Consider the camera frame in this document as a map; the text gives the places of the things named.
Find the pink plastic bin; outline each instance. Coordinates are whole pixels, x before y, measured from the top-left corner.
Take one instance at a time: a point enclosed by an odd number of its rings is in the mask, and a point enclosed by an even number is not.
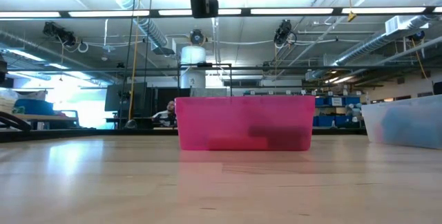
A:
[[[180,97],[183,150],[306,151],[315,97]]]

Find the sign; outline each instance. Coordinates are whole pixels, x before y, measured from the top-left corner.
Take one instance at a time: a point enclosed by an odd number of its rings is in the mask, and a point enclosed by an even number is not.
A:
[[[342,106],[343,105],[343,99],[341,97],[333,97],[331,99],[331,105],[332,106]]]

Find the clear plastic bin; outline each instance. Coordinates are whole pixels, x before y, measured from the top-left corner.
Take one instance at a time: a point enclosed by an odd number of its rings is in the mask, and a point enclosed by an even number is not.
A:
[[[442,149],[442,95],[362,106],[370,142]]]
[[[180,97],[183,150],[306,151],[313,96]]]

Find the person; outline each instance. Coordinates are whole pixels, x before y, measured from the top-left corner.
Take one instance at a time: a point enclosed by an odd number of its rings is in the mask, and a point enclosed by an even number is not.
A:
[[[152,116],[154,122],[159,122],[163,127],[174,127],[175,121],[175,102],[171,100],[167,104],[167,110],[160,111]]]

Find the white cylindrical tank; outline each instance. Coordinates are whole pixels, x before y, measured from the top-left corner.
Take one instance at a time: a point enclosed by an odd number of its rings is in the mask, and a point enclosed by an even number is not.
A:
[[[206,61],[206,50],[199,46],[187,46],[181,50],[181,64],[197,64]],[[181,76],[181,88],[205,88],[206,71],[188,70]]]

